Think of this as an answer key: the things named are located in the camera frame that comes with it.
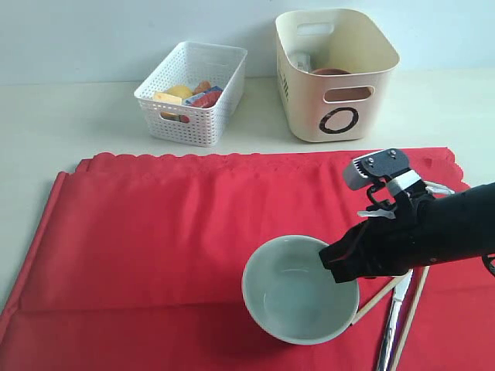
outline bowl rim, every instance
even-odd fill
[[[327,335],[324,335],[324,336],[320,336],[319,338],[314,338],[314,339],[297,339],[297,338],[293,338],[293,337],[289,337],[289,336],[279,335],[279,334],[276,334],[276,333],[270,331],[257,318],[257,316],[254,313],[254,310],[252,308],[252,305],[250,303],[248,303],[248,301],[246,300],[246,297],[247,297],[247,292],[246,292],[247,291],[246,290],[246,273],[250,269],[250,267],[252,266],[252,261],[253,261],[254,257],[257,256],[258,254],[260,254],[262,250],[268,248],[276,240],[287,239],[287,238],[290,238],[290,239],[293,239],[293,240],[297,240],[297,239],[299,239],[299,240],[311,240],[312,242],[320,243],[322,245],[322,248],[328,246],[327,243],[325,243],[325,242],[323,242],[321,240],[318,240],[315,237],[305,236],[305,235],[302,235],[302,234],[289,234],[289,235],[285,235],[285,236],[280,236],[280,237],[276,237],[274,239],[271,239],[271,240],[263,243],[249,257],[249,260],[247,261],[247,263],[246,263],[246,265],[244,267],[244,270],[242,272],[241,288],[242,288],[242,298],[243,298],[243,301],[244,301],[244,305],[246,306],[247,311],[249,311],[249,314],[254,319],[254,321],[258,324],[258,326],[260,326],[268,334],[270,334],[271,336],[273,336],[273,337],[275,337],[275,338],[277,338],[279,340],[282,340],[284,342],[288,342],[290,344],[296,344],[296,345],[315,345],[315,344],[321,344],[322,342],[328,342],[329,340],[332,340],[332,339],[336,338],[338,335],[342,334],[350,326],[350,323],[352,322],[352,320],[353,320],[353,318],[354,318],[354,316],[355,316],[355,314],[357,312],[357,308],[359,307],[359,300],[360,300],[360,290],[359,290],[359,284],[358,284],[357,280],[351,281],[352,283],[354,283],[353,289],[354,289],[354,292],[355,292],[355,300],[354,300],[353,310],[352,310],[349,318],[336,331],[331,332],[330,334],[327,334]]]

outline red package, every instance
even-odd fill
[[[218,98],[220,98],[220,95],[222,94],[221,91],[210,91],[209,93],[204,94],[200,99],[195,100],[194,102],[191,103],[192,107],[198,107],[198,108],[210,108],[215,105],[217,102]]]

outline red tablecloth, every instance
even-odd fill
[[[265,241],[331,243],[360,221],[365,192],[341,175],[359,154],[102,154],[60,173],[0,318],[0,370],[373,369],[386,300],[333,341],[296,346],[241,297]],[[466,188],[447,149],[408,154],[424,178]],[[386,281],[360,280],[361,301]],[[399,369],[487,369],[494,312],[479,259],[432,267]]]

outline white bowl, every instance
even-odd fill
[[[313,345],[340,335],[356,314],[357,281],[336,284],[318,252],[328,246],[307,236],[283,236],[261,245],[242,275],[251,317],[284,342]]]

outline storage bin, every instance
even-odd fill
[[[150,134],[189,145],[215,145],[244,92],[247,54],[246,49],[232,46],[192,42],[178,44],[134,92]],[[211,108],[166,104],[152,99],[155,91],[164,91],[179,84],[193,89],[203,80],[224,89]],[[162,112],[187,116],[189,122],[162,118]]]
[[[278,88],[288,125],[305,141],[362,138],[377,117],[399,55],[365,14],[350,9],[287,12],[276,19]],[[310,55],[312,71],[291,64]]]

